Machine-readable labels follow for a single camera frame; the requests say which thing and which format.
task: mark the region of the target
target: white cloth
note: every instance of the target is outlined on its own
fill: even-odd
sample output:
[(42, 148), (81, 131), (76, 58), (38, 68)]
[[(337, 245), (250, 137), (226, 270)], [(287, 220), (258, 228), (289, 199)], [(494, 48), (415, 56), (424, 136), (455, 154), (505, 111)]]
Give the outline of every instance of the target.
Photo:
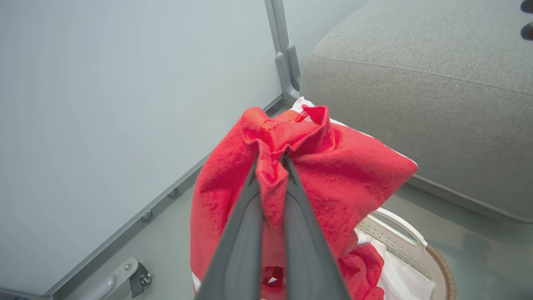
[(385, 264), (377, 286), (385, 292), (385, 300), (430, 300), (435, 283), (400, 258), (387, 251), (387, 246), (356, 228), (359, 240), (369, 242)]

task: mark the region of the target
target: white wall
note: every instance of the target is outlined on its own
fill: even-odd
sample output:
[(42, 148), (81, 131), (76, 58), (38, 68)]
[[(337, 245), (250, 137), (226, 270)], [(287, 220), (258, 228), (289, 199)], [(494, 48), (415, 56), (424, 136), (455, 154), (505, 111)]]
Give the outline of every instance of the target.
[(263, 1), (0, 2), (0, 288), (41, 295), (281, 94)]
[(337, 24), (369, 0), (283, 0), (289, 42), (303, 72), (314, 47)]

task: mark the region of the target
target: red cloth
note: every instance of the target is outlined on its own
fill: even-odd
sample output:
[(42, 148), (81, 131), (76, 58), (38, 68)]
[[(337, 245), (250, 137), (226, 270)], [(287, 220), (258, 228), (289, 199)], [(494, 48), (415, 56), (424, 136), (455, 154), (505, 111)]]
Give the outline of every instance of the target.
[[(306, 116), (313, 122), (303, 122)], [(259, 153), (256, 175), (265, 215), (261, 297), (285, 299), (282, 215), (288, 151), (352, 299), (382, 299), (376, 287), (383, 260), (371, 245), (356, 248), (354, 227), (416, 171), (416, 164), (379, 140), (330, 123), (325, 106), (270, 119), (244, 112), (204, 164), (191, 212), (191, 268), (202, 281), (233, 205)], [(279, 280), (272, 283), (272, 278)]]

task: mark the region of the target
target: gray sofa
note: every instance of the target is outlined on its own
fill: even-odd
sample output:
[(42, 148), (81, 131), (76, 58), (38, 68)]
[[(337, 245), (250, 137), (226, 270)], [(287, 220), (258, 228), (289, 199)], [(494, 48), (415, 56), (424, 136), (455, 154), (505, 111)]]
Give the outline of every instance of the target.
[(412, 158), (410, 183), (533, 223), (533, 42), (522, 0), (370, 0), (307, 60), (300, 92)]

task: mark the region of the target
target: laundry basket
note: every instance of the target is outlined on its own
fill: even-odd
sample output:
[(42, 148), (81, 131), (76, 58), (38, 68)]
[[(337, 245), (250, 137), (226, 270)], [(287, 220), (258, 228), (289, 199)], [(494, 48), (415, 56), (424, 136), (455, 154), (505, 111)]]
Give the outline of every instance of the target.
[(407, 221), (386, 209), (378, 208), (373, 214), (379, 214), (395, 222), (409, 232), (415, 240), (372, 215), (363, 219), (357, 229), (385, 244), (388, 252), (435, 282), (431, 300), (455, 300), (457, 292), (450, 267), (437, 250), (427, 244), (420, 232)]

